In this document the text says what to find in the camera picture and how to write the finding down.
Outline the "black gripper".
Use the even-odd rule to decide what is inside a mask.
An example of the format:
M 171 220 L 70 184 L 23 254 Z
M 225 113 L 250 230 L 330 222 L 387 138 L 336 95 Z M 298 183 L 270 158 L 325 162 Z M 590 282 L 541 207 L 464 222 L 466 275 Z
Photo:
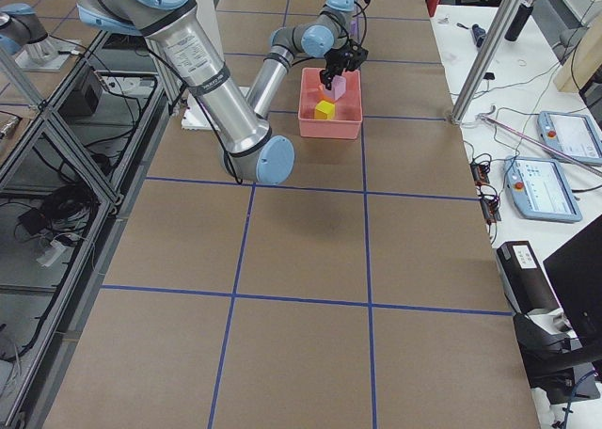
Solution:
M 320 81 L 324 88 L 332 88 L 335 74 L 342 74 L 353 58 L 347 47 L 331 49 L 325 54 L 325 68 L 320 71 Z

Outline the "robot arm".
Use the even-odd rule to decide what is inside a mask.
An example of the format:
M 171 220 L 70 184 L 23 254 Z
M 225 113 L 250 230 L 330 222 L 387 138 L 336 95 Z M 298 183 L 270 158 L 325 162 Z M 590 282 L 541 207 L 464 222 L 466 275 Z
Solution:
M 354 7 L 355 0 L 325 0 L 313 22 L 275 31 L 243 93 L 201 26 L 196 0 L 78 0 L 84 24 L 156 42 L 216 124 L 223 168 L 238 180 L 267 184 L 284 182 L 295 159 L 293 143 L 272 132 L 269 106 L 297 55 L 325 58 L 345 46 Z

